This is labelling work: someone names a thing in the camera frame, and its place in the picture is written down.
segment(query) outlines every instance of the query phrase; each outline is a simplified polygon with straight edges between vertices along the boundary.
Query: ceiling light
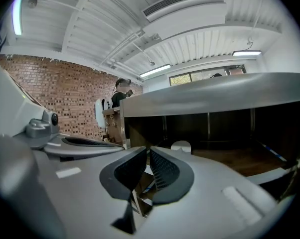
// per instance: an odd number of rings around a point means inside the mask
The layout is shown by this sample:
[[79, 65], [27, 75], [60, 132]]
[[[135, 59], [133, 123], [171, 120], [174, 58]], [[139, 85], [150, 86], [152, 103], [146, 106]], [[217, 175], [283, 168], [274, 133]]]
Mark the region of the ceiling light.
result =
[[21, 0], [15, 0], [12, 5], [12, 24], [16, 35], [21, 35], [20, 5]]
[[157, 67], [157, 68], [152, 69], [152, 70], [150, 70], [150, 71], [147, 71], [147, 72], [145, 72], [145, 73], [143, 73], [143, 74], [140, 74], [140, 77], [145, 77], [145, 76], [148, 76], [148, 75], [150, 75], [150, 74], [154, 74], [154, 73], [156, 73], [156, 72], [160, 72], [160, 71], [162, 71], [162, 70], [164, 70], [164, 69], [168, 69], [168, 68], [170, 68], [170, 67], [171, 67], [171, 66], [170, 66], [169, 64], [164, 65], [164, 66], [160, 66], [160, 67]]
[[260, 50], [237, 50], [233, 51], [232, 56], [256, 56], [261, 53]]

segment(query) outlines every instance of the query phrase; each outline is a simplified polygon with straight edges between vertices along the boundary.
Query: metal panel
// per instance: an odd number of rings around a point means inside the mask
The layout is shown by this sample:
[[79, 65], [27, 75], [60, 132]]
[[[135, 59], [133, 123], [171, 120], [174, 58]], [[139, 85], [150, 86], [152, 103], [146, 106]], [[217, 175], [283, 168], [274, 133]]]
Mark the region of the metal panel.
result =
[[296, 101], [300, 101], [300, 74], [242, 74], [172, 86], [125, 99], [121, 116], [222, 112]]

